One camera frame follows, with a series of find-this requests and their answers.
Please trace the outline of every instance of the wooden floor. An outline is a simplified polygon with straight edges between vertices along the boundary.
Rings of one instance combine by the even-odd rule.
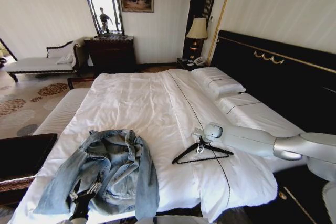
[[[160,65],[147,65],[143,64],[139,66],[139,72],[141,73],[157,73],[168,69],[176,68],[176,64],[160,64]]]

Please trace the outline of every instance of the coat hanger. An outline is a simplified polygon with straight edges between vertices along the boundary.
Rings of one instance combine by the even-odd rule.
[[[227,150],[223,150],[220,148],[216,148],[213,146],[210,146],[209,143],[206,143],[203,141],[202,137],[199,136],[199,143],[194,143],[192,144],[189,148],[187,148],[184,152],[182,152],[177,158],[175,158],[173,160],[173,164],[178,163],[178,164],[185,164],[185,163],[191,163],[191,162],[198,162],[198,161],[204,161],[204,160],[212,160],[212,159],[219,159],[219,158],[226,158],[229,157],[229,155],[233,155],[232,152],[227,151]],[[222,157],[217,157],[215,154],[215,157],[210,157],[210,158],[202,158],[202,159],[195,159],[195,160],[191,160],[191,161],[184,161],[184,162],[179,162],[179,160],[184,157],[186,154],[188,154],[189,152],[193,151],[194,149],[196,149],[197,153],[202,153],[204,149],[208,149],[208,150],[212,150],[214,152],[220,152],[220,153],[224,153],[226,154],[225,156]]]

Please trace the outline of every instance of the black headboard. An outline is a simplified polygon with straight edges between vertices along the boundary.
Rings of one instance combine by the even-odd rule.
[[[221,30],[211,62],[306,132],[336,134],[336,55]]]

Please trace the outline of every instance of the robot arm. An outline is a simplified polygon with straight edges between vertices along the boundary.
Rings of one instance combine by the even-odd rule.
[[[210,123],[205,126],[202,138],[205,142],[221,141],[261,157],[299,160],[306,156],[312,173],[328,181],[336,180],[336,135],[302,133],[278,138],[262,130]]]

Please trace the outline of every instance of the mirror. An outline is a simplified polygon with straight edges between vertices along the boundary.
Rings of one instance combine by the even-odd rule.
[[[87,0],[99,36],[123,35],[118,0]]]

